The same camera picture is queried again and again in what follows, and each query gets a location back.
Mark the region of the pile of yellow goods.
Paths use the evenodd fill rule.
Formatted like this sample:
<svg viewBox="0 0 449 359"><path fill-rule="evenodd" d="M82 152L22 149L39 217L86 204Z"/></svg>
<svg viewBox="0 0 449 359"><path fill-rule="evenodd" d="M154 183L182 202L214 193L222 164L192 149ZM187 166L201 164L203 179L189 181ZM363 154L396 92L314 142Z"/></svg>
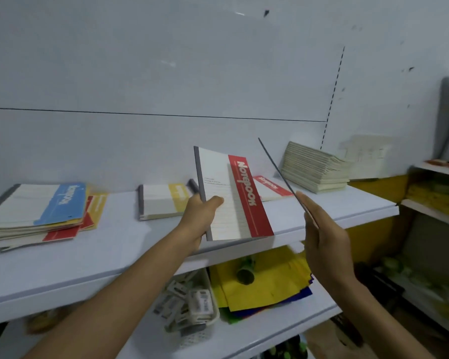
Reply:
<svg viewBox="0 0 449 359"><path fill-rule="evenodd" d="M406 199L449 215L449 185L435 181L413 183L407 189Z"/></svg>

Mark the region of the blue paper sheet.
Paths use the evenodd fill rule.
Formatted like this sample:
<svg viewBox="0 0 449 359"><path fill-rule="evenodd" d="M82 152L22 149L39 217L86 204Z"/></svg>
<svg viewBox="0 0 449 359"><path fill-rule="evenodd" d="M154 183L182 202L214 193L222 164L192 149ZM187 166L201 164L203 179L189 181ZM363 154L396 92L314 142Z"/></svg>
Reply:
<svg viewBox="0 0 449 359"><path fill-rule="evenodd" d="M223 314L225 319L228 320L229 323L233 324L233 323L239 322L241 320L244 320L246 318L249 318L255 314L258 314L262 311L265 311L267 309L285 306L285 305L288 305L289 303L296 302L296 301L299 301L306 297L312 296L312 294L313 293L312 293L310 287L306 287L306 288L300 290L300 292L297 293L296 295L293 295L293 296L291 296L281 302L278 302L276 304L258 307L258 308L252 308L252 309L233 311L233 312L231 312L228 307L225 307L225 308L220 308L220 314Z"/></svg>

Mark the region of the person's left forearm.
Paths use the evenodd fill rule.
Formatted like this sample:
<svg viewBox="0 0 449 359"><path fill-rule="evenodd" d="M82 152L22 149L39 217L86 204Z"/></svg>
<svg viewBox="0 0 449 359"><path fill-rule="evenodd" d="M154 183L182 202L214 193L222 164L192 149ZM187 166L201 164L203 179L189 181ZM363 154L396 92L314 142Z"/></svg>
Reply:
<svg viewBox="0 0 449 359"><path fill-rule="evenodd" d="M180 223L21 359L115 359L205 231Z"/></svg>

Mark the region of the green paper roll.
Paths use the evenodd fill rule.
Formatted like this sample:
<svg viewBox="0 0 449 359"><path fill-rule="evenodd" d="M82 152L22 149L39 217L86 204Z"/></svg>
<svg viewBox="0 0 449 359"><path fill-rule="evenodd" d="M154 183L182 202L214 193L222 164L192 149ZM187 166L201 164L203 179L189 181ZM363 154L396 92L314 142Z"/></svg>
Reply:
<svg viewBox="0 0 449 359"><path fill-rule="evenodd" d="M255 280L256 260L253 255L240 258L235 276L236 280L242 285L250 285Z"/></svg>

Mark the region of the heap of small white packets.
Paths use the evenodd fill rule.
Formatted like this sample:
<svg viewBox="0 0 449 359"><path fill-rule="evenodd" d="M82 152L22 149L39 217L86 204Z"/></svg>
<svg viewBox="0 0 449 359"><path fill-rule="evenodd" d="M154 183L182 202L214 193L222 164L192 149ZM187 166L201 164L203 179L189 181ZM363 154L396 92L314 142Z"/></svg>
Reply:
<svg viewBox="0 0 449 359"><path fill-rule="evenodd" d="M206 269L174 276L161 291L152 308L167 333L193 326L212 326L219 308Z"/></svg>

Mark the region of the row of green white goods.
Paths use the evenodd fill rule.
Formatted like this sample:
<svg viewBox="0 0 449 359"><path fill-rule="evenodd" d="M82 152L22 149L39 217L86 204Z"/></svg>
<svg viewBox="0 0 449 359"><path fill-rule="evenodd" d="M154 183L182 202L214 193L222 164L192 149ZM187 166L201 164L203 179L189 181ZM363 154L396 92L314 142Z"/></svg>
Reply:
<svg viewBox="0 0 449 359"><path fill-rule="evenodd" d="M379 271L404 289L403 297L449 331L449 286L434 283L401 260L381 259Z"/></svg>

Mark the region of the white plastic basket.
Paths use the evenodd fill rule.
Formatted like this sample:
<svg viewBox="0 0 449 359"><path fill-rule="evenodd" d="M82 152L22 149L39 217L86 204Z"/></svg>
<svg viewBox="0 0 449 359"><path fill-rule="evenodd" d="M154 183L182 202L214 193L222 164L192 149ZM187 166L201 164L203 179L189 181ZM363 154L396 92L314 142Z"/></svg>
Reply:
<svg viewBox="0 0 449 359"><path fill-rule="evenodd" d="M172 277L152 312L161 320L173 349L182 350L209 341L220 313L207 269Z"/></svg>

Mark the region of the pile of assorted banded notebooks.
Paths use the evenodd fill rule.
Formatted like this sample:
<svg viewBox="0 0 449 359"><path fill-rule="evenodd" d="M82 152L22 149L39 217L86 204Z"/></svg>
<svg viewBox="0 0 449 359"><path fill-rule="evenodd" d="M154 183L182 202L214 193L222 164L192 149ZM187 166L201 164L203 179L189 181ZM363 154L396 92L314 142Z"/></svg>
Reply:
<svg viewBox="0 0 449 359"><path fill-rule="evenodd" d="M96 229L108 196L83 182L12 186L0 196L0 251L72 240Z"/></svg>

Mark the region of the stack of cream notebooks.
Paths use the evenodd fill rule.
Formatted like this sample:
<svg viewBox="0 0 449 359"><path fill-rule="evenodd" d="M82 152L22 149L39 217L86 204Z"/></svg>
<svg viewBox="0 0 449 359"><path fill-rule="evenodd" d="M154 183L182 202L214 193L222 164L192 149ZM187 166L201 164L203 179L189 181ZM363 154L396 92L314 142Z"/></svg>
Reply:
<svg viewBox="0 0 449 359"><path fill-rule="evenodd" d="M352 162L322 150L288 142L281 174L294 184L318 194L347 187L351 169Z"/></svg>

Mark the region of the white shelf board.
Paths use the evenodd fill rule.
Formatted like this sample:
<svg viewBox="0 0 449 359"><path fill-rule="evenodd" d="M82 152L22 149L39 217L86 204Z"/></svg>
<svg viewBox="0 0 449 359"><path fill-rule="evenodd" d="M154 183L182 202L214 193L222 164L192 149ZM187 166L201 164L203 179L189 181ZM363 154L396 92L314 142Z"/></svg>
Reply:
<svg viewBox="0 0 449 359"><path fill-rule="evenodd" d="M74 239L0 253L0 323L87 299L176 227L180 218L139 222L137 193L108 196L97 229ZM275 236L208 242L181 274L291 245L305 238L304 211L294 198L264 203Z"/></svg>
<svg viewBox="0 0 449 359"><path fill-rule="evenodd" d="M25 288L23 277L0 283L0 323L12 321L0 338L0 359L20 359L40 339L25 334L22 317L82 301L115 277L86 277L30 288ZM218 319L209 339L183 349L179 335L165 333L158 318L148 313L117 359L249 359L341 313L318 281L311 284L311 291L307 298L264 310L237 324Z"/></svg>

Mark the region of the white paper sheet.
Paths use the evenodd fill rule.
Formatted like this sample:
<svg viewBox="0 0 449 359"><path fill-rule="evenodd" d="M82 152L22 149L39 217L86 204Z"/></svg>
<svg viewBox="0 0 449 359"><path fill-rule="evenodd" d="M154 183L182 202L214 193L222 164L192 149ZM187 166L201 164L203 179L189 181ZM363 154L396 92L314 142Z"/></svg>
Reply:
<svg viewBox="0 0 449 359"><path fill-rule="evenodd" d="M394 139L376 134L355 134L339 145L343 159L351 163L349 179L378 179Z"/></svg>

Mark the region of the pile of yellow paper sheets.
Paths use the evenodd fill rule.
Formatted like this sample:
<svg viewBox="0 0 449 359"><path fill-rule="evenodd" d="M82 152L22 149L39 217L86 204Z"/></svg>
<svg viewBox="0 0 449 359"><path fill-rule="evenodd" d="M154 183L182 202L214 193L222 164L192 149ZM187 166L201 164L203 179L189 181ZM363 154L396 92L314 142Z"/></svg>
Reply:
<svg viewBox="0 0 449 359"><path fill-rule="evenodd" d="M228 307L233 312L276 304L309 287L313 281L304 251L296 253L283 246L253 256L255 280L250 285L236 280L240 258L209 267L219 308Z"/></svg>

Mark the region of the thin grey spined notebook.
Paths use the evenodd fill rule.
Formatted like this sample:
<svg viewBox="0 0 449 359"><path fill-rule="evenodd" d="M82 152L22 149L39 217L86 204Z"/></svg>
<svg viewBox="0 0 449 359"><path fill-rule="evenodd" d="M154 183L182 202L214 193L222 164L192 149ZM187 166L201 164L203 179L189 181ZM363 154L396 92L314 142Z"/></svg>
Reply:
<svg viewBox="0 0 449 359"><path fill-rule="evenodd" d="M294 197L298 200L299 204L302 206L302 208L304 209L305 213L307 213L310 218L312 223L314 224L314 226L318 229L319 226L316 222L316 220L314 219L311 211L308 210L308 208L306 207L306 205L301 202L301 200L299 199L298 195L296 194L296 192L294 191L294 189L290 186L289 182L287 181L287 179L284 177L284 175L281 173L280 169L278 168L277 164L274 162L274 160L272 159L270 153L267 151L263 141L261 140L261 138L257 138L261 147L263 148L265 154L267 155L269 161L272 163L272 165L274 166L276 172L278 173L279 177L283 180L283 182L286 184L287 188L291 191L291 193L293 193Z"/></svg>

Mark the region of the red banded white notebook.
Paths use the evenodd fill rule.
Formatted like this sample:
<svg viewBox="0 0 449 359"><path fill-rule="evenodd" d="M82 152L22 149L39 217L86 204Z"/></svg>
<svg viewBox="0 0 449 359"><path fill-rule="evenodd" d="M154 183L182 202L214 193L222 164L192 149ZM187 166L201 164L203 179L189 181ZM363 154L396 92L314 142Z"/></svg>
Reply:
<svg viewBox="0 0 449 359"><path fill-rule="evenodd" d="M284 187L263 176L251 176L250 174L238 175L231 177L206 178L200 182L200 191L204 192L206 199L213 196L224 198L225 202L237 202L240 200L240 193L244 193L244 198L251 196L251 203L259 199L262 202L278 200L286 197L292 197L293 193Z"/></svg>
<svg viewBox="0 0 449 359"><path fill-rule="evenodd" d="M274 236L245 157L193 147L202 201L224 199L206 232L209 242Z"/></svg>

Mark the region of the person's left hand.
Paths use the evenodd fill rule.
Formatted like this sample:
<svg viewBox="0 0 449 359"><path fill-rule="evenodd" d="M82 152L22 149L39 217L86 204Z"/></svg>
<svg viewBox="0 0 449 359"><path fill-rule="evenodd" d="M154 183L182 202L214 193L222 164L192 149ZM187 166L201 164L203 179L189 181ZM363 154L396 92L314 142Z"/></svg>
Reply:
<svg viewBox="0 0 449 359"><path fill-rule="evenodd" d="M210 229L213 222L213 220L206 220L200 216L199 204L201 202L199 193L194 194L188 200L180 222L172 231L173 242L177 244L178 250L185 257L199 248L202 236Z"/></svg>

